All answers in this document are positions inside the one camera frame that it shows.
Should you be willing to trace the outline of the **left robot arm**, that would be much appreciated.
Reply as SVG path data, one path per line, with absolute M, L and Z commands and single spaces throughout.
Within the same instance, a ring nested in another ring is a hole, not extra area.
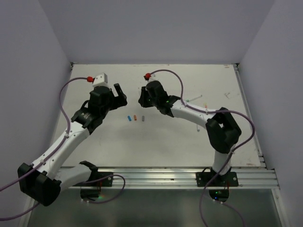
M 21 179 L 20 190 L 43 206 L 51 205 L 59 194 L 77 184 L 88 186 L 111 186 L 115 174 L 101 173 L 88 162 L 81 161 L 75 167 L 60 171 L 65 160 L 94 130 L 99 127 L 107 113 L 127 105 L 127 97 L 118 83 L 117 92 L 106 86 L 96 86 L 89 100 L 68 120 L 67 129 L 40 158 L 31 164 L 23 163 L 17 170 Z

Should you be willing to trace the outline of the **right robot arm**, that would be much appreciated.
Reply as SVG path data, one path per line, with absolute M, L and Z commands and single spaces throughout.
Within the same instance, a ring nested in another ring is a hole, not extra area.
M 180 97 L 169 96 L 159 81 L 149 82 L 141 87 L 138 103 L 143 108 L 156 107 L 161 114 L 195 123 L 207 131 L 208 139 L 215 150 L 211 180 L 215 185 L 223 185 L 231 170 L 230 154 L 241 135 L 241 129 L 226 108 L 223 113 L 209 113 L 206 109 L 186 107 Z

